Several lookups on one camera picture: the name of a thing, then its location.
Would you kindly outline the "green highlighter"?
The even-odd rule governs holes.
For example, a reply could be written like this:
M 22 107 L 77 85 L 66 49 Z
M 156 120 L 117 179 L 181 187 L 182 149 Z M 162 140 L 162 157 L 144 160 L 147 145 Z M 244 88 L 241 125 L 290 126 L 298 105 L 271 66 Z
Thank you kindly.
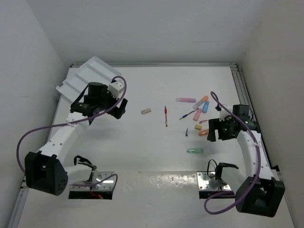
M 202 154 L 204 152 L 203 148 L 189 148 L 187 149 L 187 153 L 190 154 Z

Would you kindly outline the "blue highlighter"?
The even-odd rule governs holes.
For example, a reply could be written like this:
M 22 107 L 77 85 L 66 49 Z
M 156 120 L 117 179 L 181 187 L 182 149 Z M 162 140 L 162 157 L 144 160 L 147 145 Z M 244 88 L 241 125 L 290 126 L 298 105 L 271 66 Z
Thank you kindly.
M 202 112 L 206 113 L 208 111 L 209 108 L 209 101 L 205 101 L 204 106 L 202 108 Z

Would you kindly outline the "orange capped white highlighter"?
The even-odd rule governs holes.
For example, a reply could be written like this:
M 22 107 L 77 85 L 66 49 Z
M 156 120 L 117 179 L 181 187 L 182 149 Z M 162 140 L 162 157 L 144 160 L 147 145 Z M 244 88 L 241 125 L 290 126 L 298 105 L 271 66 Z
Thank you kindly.
M 203 98 L 201 98 L 196 104 L 194 104 L 192 106 L 193 109 L 198 109 L 201 105 L 203 105 L 207 100 L 209 99 L 209 97 L 206 95 Z

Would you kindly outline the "purple pink highlighter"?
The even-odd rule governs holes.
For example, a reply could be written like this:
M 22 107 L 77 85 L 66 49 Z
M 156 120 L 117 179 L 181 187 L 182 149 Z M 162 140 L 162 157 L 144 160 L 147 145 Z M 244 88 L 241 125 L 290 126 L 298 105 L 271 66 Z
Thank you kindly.
M 195 103 L 196 99 L 195 98 L 182 98 L 182 97 L 178 97 L 176 98 L 177 102 L 185 102 L 185 103 Z

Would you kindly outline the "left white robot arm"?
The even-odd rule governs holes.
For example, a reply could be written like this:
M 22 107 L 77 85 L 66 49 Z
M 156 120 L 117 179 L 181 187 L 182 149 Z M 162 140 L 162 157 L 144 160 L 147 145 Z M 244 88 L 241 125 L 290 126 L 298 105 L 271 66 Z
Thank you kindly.
M 27 187 L 58 196 L 68 185 L 93 188 L 98 185 L 93 176 L 97 167 L 88 159 L 77 155 L 73 166 L 64 167 L 64 160 L 78 137 L 95 118 L 109 114 L 120 119 L 125 113 L 126 82 L 114 78 L 109 85 L 90 82 L 70 106 L 63 124 L 57 132 L 38 149 L 29 152 L 25 159 Z

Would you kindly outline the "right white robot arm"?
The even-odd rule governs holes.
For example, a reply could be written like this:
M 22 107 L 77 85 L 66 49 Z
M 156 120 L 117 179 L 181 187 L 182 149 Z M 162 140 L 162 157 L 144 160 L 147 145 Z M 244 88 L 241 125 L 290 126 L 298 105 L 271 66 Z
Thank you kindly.
M 258 122 L 251 120 L 249 107 L 237 104 L 229 107 L 217 105 L 219 118 L 209 120 L 207 140 L 235 139 L 242 151 L 245 174 L 235 164 L 220 162 L 216 165 L 214 179 L 230 186 L 235 202 L 228 208 L 238 212 L 274 217 L 285 193 L 285 185 L 276 180 L 268 166 L 261 145 Z

